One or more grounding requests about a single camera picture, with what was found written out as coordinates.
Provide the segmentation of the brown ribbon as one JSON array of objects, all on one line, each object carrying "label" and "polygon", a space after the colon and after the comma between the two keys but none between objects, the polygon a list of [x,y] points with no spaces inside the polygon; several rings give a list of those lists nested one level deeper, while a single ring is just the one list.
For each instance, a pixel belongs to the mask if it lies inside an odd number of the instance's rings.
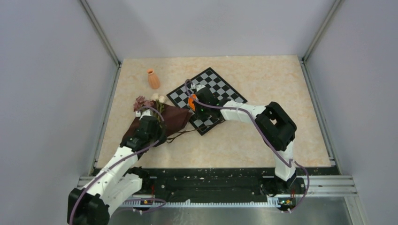
[{"label": "brown ribbon", "polygon": [[216,125],[222,124],[224,122],[225,122],[225,120],[218,120],[216,123],[214,123],[212,125],[203,125],[203,126],[198,127],[196,129],[184,130],[184,131],[180,131],[180,130],[177,130],[176,128],[172,128],[171,131],[173,132],[173,134],[177,133],[177,135],[173,136],[173,137],[168,137],[166,139],[166,143],[172,143],[176,138],[182,136],[183,134],[186,134],[186,133],[189,133],[189,132],[193,132],[193,131],[200,131],[200,130],[203,130],[203,129],[208,129],[208,128],[212,127],[212,126],[216,126]]}]

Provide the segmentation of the maroon wrapping paper sheet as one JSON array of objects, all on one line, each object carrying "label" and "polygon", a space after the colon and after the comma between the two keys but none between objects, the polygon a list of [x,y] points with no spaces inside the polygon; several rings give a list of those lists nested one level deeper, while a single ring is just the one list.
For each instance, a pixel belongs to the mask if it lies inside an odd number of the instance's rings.
[{"label": "maroon wrapping paper sheet", "polygon": [[[175,134],[177,131],[185,128],[190,117],[192,116],[192,113],[186,108],[179,108],[168,104],[162,105],[163,109],[161,111],[161,114],[165,120],[166,136],[169,137]],[[136,117],[126,133],[123,135],[122,139],[125,139],[126,137],[132,137],[138,126],[139,118]]]}]

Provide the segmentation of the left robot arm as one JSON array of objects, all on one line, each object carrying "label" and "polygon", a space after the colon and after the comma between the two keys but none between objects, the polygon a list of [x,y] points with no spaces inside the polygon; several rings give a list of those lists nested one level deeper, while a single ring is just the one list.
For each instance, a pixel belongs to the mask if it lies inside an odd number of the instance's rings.
[{"label": "left robot arm", "polygon": [[116,209],[131,195],[149,191],[151,182],[144,176],[126,174],[150,148],[167,139],[163,118],[142,115],[138,127],[123,137],[115,154],[100,172],[82,188],[68,196],[69,225],[107,225]]}]

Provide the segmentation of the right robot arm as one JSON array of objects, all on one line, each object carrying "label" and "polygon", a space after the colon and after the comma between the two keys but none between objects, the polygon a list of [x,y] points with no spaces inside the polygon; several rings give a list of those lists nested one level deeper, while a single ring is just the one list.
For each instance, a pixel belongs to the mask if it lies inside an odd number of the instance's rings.
[{"label": "right robot arm", "polygon": [[265,144],[275,154],[275,187],[281,193],[294,188],[296,169],[293,164],[293,143],[297,126],[276,102],[268,105],[248,105],[230,99],[219,100],[204,85],[192,85],[188,90],[189,105],[201,119],[235,120],[253,124]]}]

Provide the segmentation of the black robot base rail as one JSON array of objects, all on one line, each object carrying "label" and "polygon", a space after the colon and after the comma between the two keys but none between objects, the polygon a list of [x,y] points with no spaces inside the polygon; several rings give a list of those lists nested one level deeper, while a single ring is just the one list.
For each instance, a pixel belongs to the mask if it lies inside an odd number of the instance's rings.
[{"label": "black robot base rail", "polygon": [[168,203],[250,203],[266,202],[277,195],[297,197],[305,190],[305,172],[296,169],[290,188],[277,184],[272,168],[131,168],[143,178],[139,195]]}]

